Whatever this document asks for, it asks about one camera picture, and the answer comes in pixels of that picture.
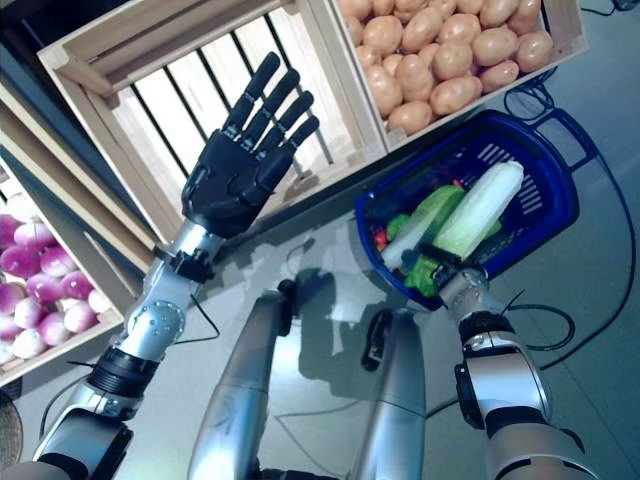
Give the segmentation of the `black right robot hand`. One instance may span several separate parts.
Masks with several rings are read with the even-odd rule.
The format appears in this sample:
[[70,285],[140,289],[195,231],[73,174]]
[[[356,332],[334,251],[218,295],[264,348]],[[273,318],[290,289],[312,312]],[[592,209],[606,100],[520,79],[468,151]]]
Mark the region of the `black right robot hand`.
[[436,296],[462,270],[475,267],[474,263],[431,244],[421,244],[419,252],[434,264],[428,278]]

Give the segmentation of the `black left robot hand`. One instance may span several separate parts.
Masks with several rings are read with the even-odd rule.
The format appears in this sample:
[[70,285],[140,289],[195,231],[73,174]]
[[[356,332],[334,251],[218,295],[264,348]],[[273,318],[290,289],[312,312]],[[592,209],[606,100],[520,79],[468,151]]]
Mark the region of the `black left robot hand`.
[[317,117],[301,119],[314,102],[309,91],[277,114],[299,85],[295,69],[255,106],[279,66],[277,54],[265,56],[222,127],[207,140],[182,190],[185,218],[218,237],[230,239],[251,226],[298,148],[319,128]]

